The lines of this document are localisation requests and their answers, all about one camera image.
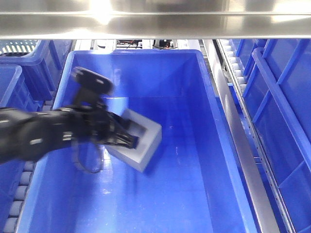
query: blue crate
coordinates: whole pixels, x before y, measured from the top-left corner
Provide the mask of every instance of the blue crate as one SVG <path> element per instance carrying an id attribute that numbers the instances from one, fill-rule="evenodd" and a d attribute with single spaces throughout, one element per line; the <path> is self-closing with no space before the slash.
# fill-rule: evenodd
<path id="1" fill-rule="evenodd" d="M 0 107 L 26 111 L 37 111 L 41 107 L 30 95 L 22 68 L 18 65 L 0 65 Z M 8 217 L 23 167 L 21 161 L 0 165 L 0 229 Z"/>
<path id="2" fill-rule="evenodd" d="M 241 41 L 241 39 L 231 39 L 231 40 L 229 40 L 230 45 L 232 46 L 233 51 L 235 53 L 238 51 L 240 41 Z"/>
<path id="3" fill-rule="evenodd" d="M 18 233 L 256 232 L 200 52 L 72 52 L 54 108 L 77 91 L 75 66 L 110 78 L 109 109 L 160 123 L 162 142 L 144 173 L 105 154 L 103 172 L 85 174 L 71 149 L 51 152 L 36 165 Z"/>
<path id="4" fill-rule="evenodd" d="M 40 103 L 29 93 L 21 66 L 0 64 L 0 107 L 30 112 L 40 109 Z"/>
<path id="5" fill-rule="evenodd" d="M 276 77 L 269 67 L 275 63 L 267 60 L 276 51 L 254 50 L 256 65 L 244 98 L 295 230 L 307 232 L 311 229 L 310 40 L 299 40 L 288 53 L 289 60 L 280 61 L 275 69 L 282 70 Z"/>
<path id="6" fill-rule="evenodd" d="M 270 39 L 263 57 L 274 77 L 278 79 L 293 55 L 300 39 Z"/>
<path id="7" fill-rule="evenodd" d="M 26 84 L 35 100 L 51 100 L 70 52 L 71 40 L 1 41 L 0 51 L 26 51 L 24 56 L 0 56 L 0 64 L 22 66 Z"/>
<path id="8" fill-rule="evenodd" d="M 254 66 L 252 59 L 252 51 L 256 48 L 263 48 L 266 45 L 266 39 L 241 39 L 236 51 L 236 56 L 239 58 L 239 65 L 245 80 L 249 79 L 250 72 Z"/>
<path id="9" fill-rule="evenodd" d="M 229 86 L 229 89 L 230 89 L 230 92 L 231 92 L 231 95 L 232 95 L 234 103 L 236 105 L 239 105 L 239 99 L 237 97 L 237 94 L 235 93 L 233 83 L 228 83 L 228 86 Z"/>

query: robotic arm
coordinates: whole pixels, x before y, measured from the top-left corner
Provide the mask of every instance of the robotic arm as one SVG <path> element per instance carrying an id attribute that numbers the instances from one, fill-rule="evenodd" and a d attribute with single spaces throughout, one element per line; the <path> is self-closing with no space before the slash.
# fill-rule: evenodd
<path id="1" fill-rule="evenodd" d="M 81 67 L 73 75 L 81 87 L 72 105 L 34 113 L 0 109 L 0 164 L 37 161 L 49 151 L 71 146 L 72 140 L 136 148 L 138 137 L 126 132 L 129 120 L 107 111 L 100 98 L 112 91 L 112 82 Z"/>

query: metal rail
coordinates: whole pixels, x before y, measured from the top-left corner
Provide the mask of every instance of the metal rail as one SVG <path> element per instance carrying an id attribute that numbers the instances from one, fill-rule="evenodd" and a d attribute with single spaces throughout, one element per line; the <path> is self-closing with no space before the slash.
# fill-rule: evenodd
<path id="1" fill-rule="evenodd" d="M 222 57 L 224 59 L 224 63 L 225 63 L 225 66 L 227 67 L 227 70 L 228 70 L 228 73 L 232 79 L 232 82 L 233 82 L 233 85 L 234 85 L 234 89 L 235 89 L 235 92 L 237 94 L 237 97 L 238 97 L 238 100 L 239 100 L 239 104 L 242 108 L 242 111 L 243 111 L 243 114 L 245 116 L 245 119 L 248 123 L 248 126 L 249 126 L 249 129 L 250 129 L 250 132 L 252 134 L 252 137 L 253 137 L 253 140 L 255 142 L 255 145 L 256 145 L 256 149 L 258 151 L 258 154 L 259 154 L 259 157 L 261 159 L 261 162 L 263 164 L 263 167 L 264 167 L 264 170 L 265 170 L 265 173 L 267 175 L 267 178 L 268 178 L 268 181 L 269 181 L 269 184 L 271 186 L 271 190 L 273 192 L 273 195 L 276 199 L 276 203 L 278 205 L 278 208 L 279 208 L 279 211 L 281 213 L 281 216 L 283 218 L 283 221 L 285 223 L 285 227 L 287 229 L 287 231 L 289 233 L 294 233 L 295 230 L 294 230 L 294 226 L 293 226 L 293 223 L 291 221 L 291 218 L 289 216 L 289 213 L 288 213 L 288 210 L 285 206 L 285 203 L 283 201 L 283 197 L 277 187 L 277 183 L 276 183 L 276 179 L 274 177 L 274 174 L 272 172 L 272 169 L 271 169 L 271 166 L 269 164 L 269 161 L 268 161 L 268 158 L 264 152 L 264 149 L 261 145 L 261 142 L 259 140 L 259 137 L 258 137 L 258 134 L 255 130 L 255 127 L 254 127 L 254 124 L 249 116 L 249 113 L 247 111 L 247 108 L 246 108 L 246 105 L 245 105 L 245 102 L 244 102 L 244 99 L 242 97 L 242 92 L 241 92 L 241 89 L 239 88 L 239 82 L 237 80 L 237 76 L 234 72 L 234 68 L 233 68 L 233 65 L 230 61 L 230 58 L 228 58 L 227 56 L 227 53 L 226 51 L 224 50 L 224 45 L 222 44 L 221 40 L 217 40 L 217 44 L 219 46 L 219 49 L 220 49 L 220 52 L 222 54 Z"/>
<path id="2" fill-rule="evenodd" d="M 246 185 L 251 202 L 257 216 L 262 233 L 279 233 L 276 218 L 272 211 L 267 193 L 263 186 L 254 156 L 248 144 L 239 114 L 235 107 L 226 77 L 223 74 L 219 58 L 212 40 L 204 40 L 208 61 L 213 73 L 219 97 L 223 105 L 232 139 L 234 141 L 241 168 L 245 176 Z"/>
<path id="3" fill-rule="evenodd" d="M 0 1 L 0 39 L 307 38 L 310 0 Z"/>

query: metal frame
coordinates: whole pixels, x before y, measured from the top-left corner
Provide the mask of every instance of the metal frame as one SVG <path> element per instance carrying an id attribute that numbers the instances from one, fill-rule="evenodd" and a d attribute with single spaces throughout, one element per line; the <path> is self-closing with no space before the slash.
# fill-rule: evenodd
<path id="1" fill-rule="evenodd" d="M 235 107 L 226 77 L 222 71 L 215 46 L 212 40 L 204 40 L 208 61 L 214 76 L 219 97 L 223 105 L 232 139 L 234 141 L 246 185 L 254 206 L 259 228 L 262 233 L 279 233 L 276 218 L 272 211 L 267 193 L 263 186 L 254 156 L 248 144 L 239 114 Z"/>
<path id="2" fill-rule="evenodd" d="M 0 39 L 309 38 L 310 0 L 3 0 Z"/>
<path id="3" fill-rule="evenodd" d="M 281 193 L 280 193 L 280 191 L 279 191 L 279 189 L 277 187 L 276 179 L 274 178 L 274 174 L 272 172 L 272 169 L 271 169 L 271 166 L 269 164 L 268 158 L 267 158 L 267 156 L 266 156 L 266 154 L 264 152 L 264 149 L 263 149 L 263 147 L 261 145 L 260 139 L 259 139 L 258 134 L 256 132 L 256 129 L 254 127 L 254 124 L 253 124 L 253 122 L 252 122 L 252 120 L 250 118 L 250 115 L 249 115 L 248 111 L 247 111 L 244 99 L 242 97 L 242 91 L 240 89 L 236 73 L 234 72 L 233 65 L 232 65 L 230 59 L 228 58 L 228 56 L 227 56 L 227 54 L 226 54 L 226 52 L 224 50 L 224 45 L 222 44 L 221 40 L 217 40 L 217 44 L 219 46 L 220 52 L 222 54 L 222 57 L 224 59 L 224 65 L 227 67 L 228 73 L 229 73 L 229 75 L 230 75 L 230 77 L 232 79 L 232 82 L 233 82 L 233 85 L 234 85 L 234 89 L 235 89 L 236 95 L 237 95 L 238 100 L 239 100 L 239 104 L 241 106 L 241 109 L 243 111 L 245 119 L 246 119 L 246 121 L 248 123 L 250 132 L 252 134 L 252 137 L 253 137 L 256 149 L 257 149 L 259 157 L 260 157 L 260 160 L 261 160 L 261 162 L 263 164 L 265 173 L 267 175 L 269 184 L 271 186 L 271 190 L 272 190 L 273 195 L 274 195 L 274 197 L 276 199 L 276 203 L 278 205 L 278 208 L 280 210 L 281 216 L 282 216 L 283 221 L 285 223 L 285 227 L 286 227 L 286 229 L 287 229 L 287 231 L 289 233 L 294 233 L 295 229 L 294 229 L 293 223 L 292 223 L 292 221 L 290 219 L 288 210 L 287 210 L 286 205 L 285 205 L 285 203 L 283 201 L 283 197 L 282 197 L 282 195 L 281 195 Z"/>

